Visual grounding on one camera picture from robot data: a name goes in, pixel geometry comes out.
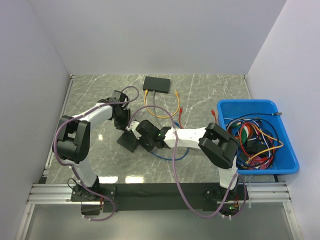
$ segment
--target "black box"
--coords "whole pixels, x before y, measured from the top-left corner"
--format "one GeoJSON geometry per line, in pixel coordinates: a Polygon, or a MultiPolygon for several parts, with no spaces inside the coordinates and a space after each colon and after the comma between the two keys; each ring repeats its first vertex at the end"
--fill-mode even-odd
{"type": "Polygon", "coordinates": [[[142,89],[144,91],[148,89],[148,91],[168,94],[170,89],[170,79],[146,76],[142,89]]]}

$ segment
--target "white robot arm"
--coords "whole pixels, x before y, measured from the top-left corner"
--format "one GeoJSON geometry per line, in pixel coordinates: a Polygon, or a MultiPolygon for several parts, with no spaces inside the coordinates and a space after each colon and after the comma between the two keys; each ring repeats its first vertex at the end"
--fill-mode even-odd
{"type": "MultiPolygon", "coordinates": [[[[111,99],[121,99],[124,101],[127,96],[124,93],[115,91],[119,96],[111,99]]],[[[62,116],[59,126],[66,120],[73,118],[62,116]]],[[[126,105],[102,106],[89,115],[68,124],[60,133],[57,142],[57,152],[61,159],[67,164],[72,164],[78,173],[81,181],[92,187],[99,184],[99,178],[92,170],[87,157],[90,148],[90,130],[105,120],[114,120],[115,127],[123,130],[123,135],[118,139],[118,143],[133,152],[140,145],[148,152],[154,147],[173,148],[176,142],[175,132],[178,135],[178,147],[201,149],[209,160],[218,167],[220,176],[220,186],[227,189],[233,176],[237,172],[236,154],[238,141],[227,133],[220,126],[210,123],[207,127],[197,129],[174,129],[163,127],[158,129],[148,120],[142,122],[133,121],[128,125],[130,110],[126,105]]]]}

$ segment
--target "tangled wires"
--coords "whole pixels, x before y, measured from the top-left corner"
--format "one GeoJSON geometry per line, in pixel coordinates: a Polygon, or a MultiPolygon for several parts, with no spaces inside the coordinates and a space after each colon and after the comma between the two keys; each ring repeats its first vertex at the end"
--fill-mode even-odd
{"type": "Polygon", "coordinates": [[[240,169],[268,169],[275,161],[279,148],[284,146],[274,126],[261,118],[236,118],[227,125],[227,131],[239,139],[237,167],[240,169]],[[263,123],[267,123],[273,134],[263,123]]]}

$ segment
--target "gray marble surface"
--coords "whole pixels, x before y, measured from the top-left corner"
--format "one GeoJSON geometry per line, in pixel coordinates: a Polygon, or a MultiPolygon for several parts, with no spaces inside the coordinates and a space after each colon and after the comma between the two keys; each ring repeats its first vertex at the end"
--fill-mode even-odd
{"type": "MultiPolygon", "coordinates": [[[[122,90],[126,86],[136,86],[140,90],[139,98],[130,103],[131,111],[144,105],[142,86],[146,75],[78,75],[73,80],[65,115],[76,115],[93,107],[100,99],[108,98],[114,90],[122,90]]],[[[148,76],[169,78],[171,86],[169,94],[157,93],[156,105],[165,107],[173,113],[177,109],[177,97],[180,96],[183,113],[181,122],[185,128],[201,128],[213,122],[211,109],[217,112],[217,103],[221,99],[250,98],[243,75],[201,75],[201,74],[150,74],[148,76]]],[[[132,99],[136,96],[134,89],[125,93],[132,99]]],[[[148,94],[147,102],[153,101],[153,92],[148,94]]],[[[156,126],[158,122],[146,109],[135,117],[138,121],[148,119],[156,126]]],[[[169,126],[170,120],[160,119],[162,125],[169,126]]],[[[142,147],[131,153],[117,144],[122,134],[114,128],[113,121],[106,120],[91,130],[90,152],[88,154],[92,169],[99,176],[101,183],[173,183],[172,162],[159,159],[142,147]]],[[[171,149],[154,149],[167,158],[172,157],[171,149]]],[[[179,148],[177,156],[185,153],[179,148]]],[[[191,150],[182,160],[176,162],[179,180],[184,183],[218,182],[218,169],[208,160],[201,150],[191,150]]],[[[62,167],[52,159],[47,184],[64,184],[73,177],[68,167],[62,167]]],[[[274,182],[273,176],[254,176],[253,182],[274,182]]]]}

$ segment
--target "white wall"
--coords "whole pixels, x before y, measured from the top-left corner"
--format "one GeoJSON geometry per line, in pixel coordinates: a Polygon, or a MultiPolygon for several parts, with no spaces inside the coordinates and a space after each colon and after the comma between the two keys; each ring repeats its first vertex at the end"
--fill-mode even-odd
{"type": "Polygon", "coordinates": [[[286,0],[29,0],[72,74],[246,74],[286,0]]]}
{"type": "Polygon", "coordinates": [[[248,87],[271,99],[300,163],[285,176],[306,240],[320,239],[320,1],[288,0],[256,57],[248,87]]]}
{"type": "Polygon", "coordinates": [[[46,163],[70,76],[27,0],[0,7],[0,234],[15,237],[46,163]]]}

